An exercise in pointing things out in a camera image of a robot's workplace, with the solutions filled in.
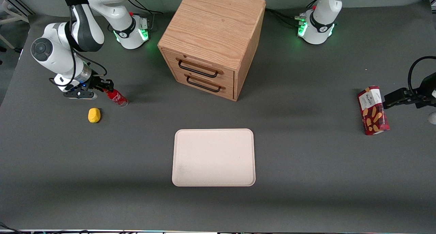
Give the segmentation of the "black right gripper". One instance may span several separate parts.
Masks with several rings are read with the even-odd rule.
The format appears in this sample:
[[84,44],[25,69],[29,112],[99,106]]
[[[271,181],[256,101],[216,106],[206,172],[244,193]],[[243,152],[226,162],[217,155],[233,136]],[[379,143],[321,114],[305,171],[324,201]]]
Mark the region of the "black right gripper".
[[103,80],[101,77],[91,76],[86,82],[81,84],[81,90],[113,92],[114,88],[108,85],[114,85],[111,79]]

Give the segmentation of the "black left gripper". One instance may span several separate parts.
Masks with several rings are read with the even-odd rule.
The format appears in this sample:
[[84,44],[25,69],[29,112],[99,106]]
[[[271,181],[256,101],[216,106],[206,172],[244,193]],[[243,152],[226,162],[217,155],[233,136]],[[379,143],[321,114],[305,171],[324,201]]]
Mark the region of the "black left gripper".
[[[417,109],[426,106],[436,106],[435,88],[436,74],[431,74],[423,79],[418,88],[413,90],[414,94],[416,94],[416,96],[419,98],[415,103]],[[384,99],[384,109],[390,109],[391,107],[398,105],[410,105],[415,101],[412,92],[408,88],[400,88],[396,91],[388,93],[384,96]]]

